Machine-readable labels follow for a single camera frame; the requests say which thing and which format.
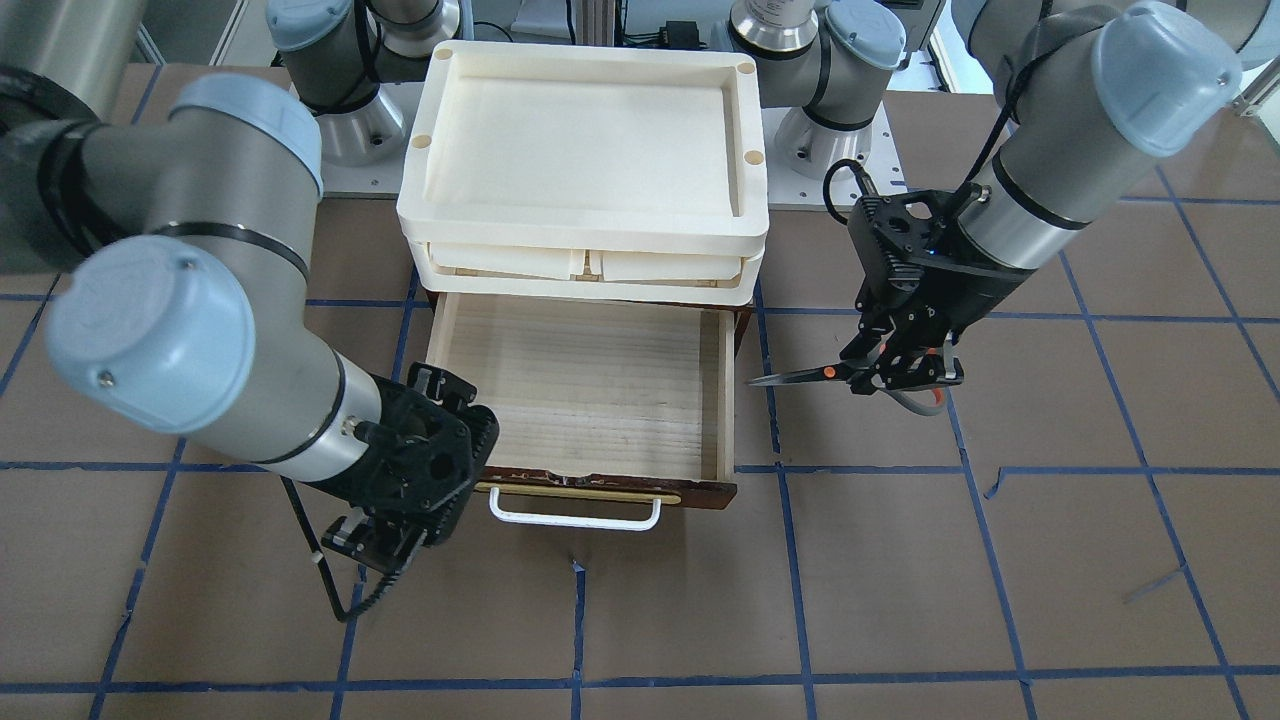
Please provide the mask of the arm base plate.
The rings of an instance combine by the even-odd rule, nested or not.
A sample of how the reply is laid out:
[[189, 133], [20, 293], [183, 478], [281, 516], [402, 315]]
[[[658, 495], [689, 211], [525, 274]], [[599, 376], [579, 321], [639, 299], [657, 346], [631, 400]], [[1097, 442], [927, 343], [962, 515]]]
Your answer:
[[381, 85], [355, 111], [316, 117], [328, 197], [397, 196], [422, 87], [422, 82]]
[[852, 132], [818, 126], [800, 108], [765, 109], [762, 119], [772, 210], [823, 209], [826, 172], [842, 158], [859, 161], [882, 193], [908, 187], [884, 106], [869, 126]]

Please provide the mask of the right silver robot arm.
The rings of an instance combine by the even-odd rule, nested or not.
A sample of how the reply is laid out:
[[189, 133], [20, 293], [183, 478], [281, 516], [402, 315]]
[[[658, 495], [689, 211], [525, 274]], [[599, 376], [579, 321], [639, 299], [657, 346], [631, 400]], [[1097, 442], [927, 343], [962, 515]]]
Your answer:
[[326, 547], [385, 574], [445, 541], [498, 437], [475, 388], [371, 375], [305, 327], [321, 133], [216, 73], [110, 126], [141, 1], [3, 4], [3, 273], [69, 272], [51, 364], [82, 395], [352, 510]]

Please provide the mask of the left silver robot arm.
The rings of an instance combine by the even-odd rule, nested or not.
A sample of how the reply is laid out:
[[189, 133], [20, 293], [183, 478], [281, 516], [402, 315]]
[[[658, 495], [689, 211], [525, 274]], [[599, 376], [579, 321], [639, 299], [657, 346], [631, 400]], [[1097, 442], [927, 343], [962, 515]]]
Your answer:
[[955, 347], [1277, 55], [1275, 1], [956, 1], [1001, 105], [951, 192], [860, 190], [838, 215], [865, 273], [858, 333], [824, 366], [759, 386], [842, 382], [899, 401], [960, 384]]

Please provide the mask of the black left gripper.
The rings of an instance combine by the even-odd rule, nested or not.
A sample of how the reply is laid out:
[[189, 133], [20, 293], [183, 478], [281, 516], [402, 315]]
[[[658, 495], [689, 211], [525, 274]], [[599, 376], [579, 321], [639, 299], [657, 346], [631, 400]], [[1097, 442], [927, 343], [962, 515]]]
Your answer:
[[957, 214], [975, 188], [864, 193], [847, 232], [865, 277], [856, 299], [858, 333], [840, 351], [849, 384], [868, 392], [959, 386], [965, 379], [955, 336], [982, 319], [1029, 275], [983, 254]]

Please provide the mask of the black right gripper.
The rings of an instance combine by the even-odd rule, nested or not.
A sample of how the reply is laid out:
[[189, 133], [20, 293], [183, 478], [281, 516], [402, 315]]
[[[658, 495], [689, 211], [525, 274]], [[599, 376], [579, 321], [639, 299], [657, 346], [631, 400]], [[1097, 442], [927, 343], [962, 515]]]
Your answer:
[[499, 437], [495, 414], [461, 377], [415, 363], [408, 379], [376, 380], [381, 418], [355, 428], [367, 452], [320, 484], [352, 507], [323, 546], [383, 574], [449, 538]]

